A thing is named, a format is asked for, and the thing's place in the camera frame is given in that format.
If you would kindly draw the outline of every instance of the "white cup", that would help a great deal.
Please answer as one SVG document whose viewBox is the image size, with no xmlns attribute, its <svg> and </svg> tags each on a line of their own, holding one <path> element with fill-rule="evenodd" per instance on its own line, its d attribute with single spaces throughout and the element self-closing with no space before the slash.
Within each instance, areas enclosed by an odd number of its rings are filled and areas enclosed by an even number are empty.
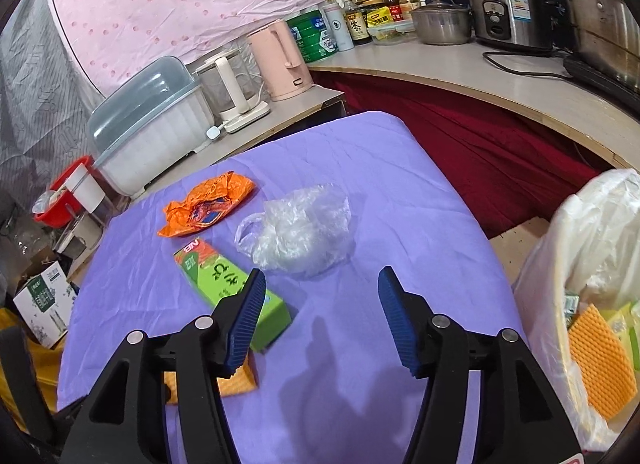
<svg viewBox="0 0 640 464">
<path fill-rule="evenodd" d="M 66 188 L 73 193 L 80 205 L 92 213 L 105 197 L 98 182 L 90 175 L 84 164 L 80 164 L 65 181 Z"/>
</svg>

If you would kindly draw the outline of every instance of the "yellow sponge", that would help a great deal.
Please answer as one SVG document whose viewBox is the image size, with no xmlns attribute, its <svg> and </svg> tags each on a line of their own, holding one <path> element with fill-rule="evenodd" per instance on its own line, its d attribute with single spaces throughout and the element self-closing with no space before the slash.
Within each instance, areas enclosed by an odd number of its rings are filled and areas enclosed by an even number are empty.
<svg viewBox="0 0 640 464">
<path fill-rule="evenodd" d="M 582 371 L 589 404 L 606 420 L 615 417 L 638 386 L 622 343 L 593 304 L 569 329 L 569 348 Z"/>
<path fill-rule="evenodd" d="M 166 384 L 171 390 L 171 397 L 167 403 L 177 404 L 178 387 L 175 379 L 175 372 L 164 373 L 164 384 Z M 251 392 L 256 388 L 258 388 L 258 385 L 255 384 L 254 373 L 251 371 L 248 358 L 244 359 L 242 366 L 236 370 L 236 373 L 234 373 L 230 379 L 218 380 L 218 389 L 220 390 L 220 395 L 222 397 L 244 394 L 246 392 Z"/>
</svg>

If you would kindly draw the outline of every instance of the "white countertop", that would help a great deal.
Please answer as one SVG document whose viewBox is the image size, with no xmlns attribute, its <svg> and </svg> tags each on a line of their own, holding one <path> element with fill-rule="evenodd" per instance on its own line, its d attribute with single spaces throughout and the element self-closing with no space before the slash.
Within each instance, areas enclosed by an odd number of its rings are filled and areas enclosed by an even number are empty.
<svg viewBox="0 0 640 464">
<path fill-rule="evenodd" d="M 342 92 L 314 85 L 306 92 L 294 97 L 271 101 L 269 103 L 271 107 L 270 113 L 235 133 L 225 133 L 199 153 L 189 155 L 174 164 L 159 176 L 136 200 L 142 200 L 151 193 L 165 188 L 191 173 L 254 147 L 287 126 L 316 113 L 322 108 L 335 104 L 342 100 L 343 97 L 344 94 Z"/>
<path fill-rule="evenodd" d="M 469 95 L 544 124 L 617 167 L 640 170 L 640 123 L 608 100 L 556 78 L 509 74 L 482 58 L 476 43 L 429 46 L 357 46 L 309 65 L 311 70 L 368 74 L 420 82 Z M 514 70 L 567 75 L 560 58 L 498 56 Z"/>
</svg>

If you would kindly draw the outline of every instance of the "rice cooker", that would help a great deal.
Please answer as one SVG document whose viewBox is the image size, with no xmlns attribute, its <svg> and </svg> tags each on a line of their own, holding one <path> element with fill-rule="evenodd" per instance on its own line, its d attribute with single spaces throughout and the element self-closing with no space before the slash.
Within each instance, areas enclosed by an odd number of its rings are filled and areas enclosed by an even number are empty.
<svg viewBox="0 0 640 464">
<path fill-rule="evenodd" d="M 478 41 L 507 50 L 552 50 L 548 0 L 469 0 Z"/>
</svg>

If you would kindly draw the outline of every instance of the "glass kettle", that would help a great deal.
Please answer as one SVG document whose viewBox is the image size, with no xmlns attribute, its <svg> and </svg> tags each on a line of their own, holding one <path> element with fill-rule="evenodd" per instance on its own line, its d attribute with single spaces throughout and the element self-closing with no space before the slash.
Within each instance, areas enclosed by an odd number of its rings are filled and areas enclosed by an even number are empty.
<svg viewBox="0 0 640 464">
<path fill-rule="evenodd" d="M 262 87 L 249 73 L 240 49 L 223 50 L 205 60 L 193 72 L 200 77 L 223 127 L 232 133 L 269 113 L 260 99 Z"/>
</svg>

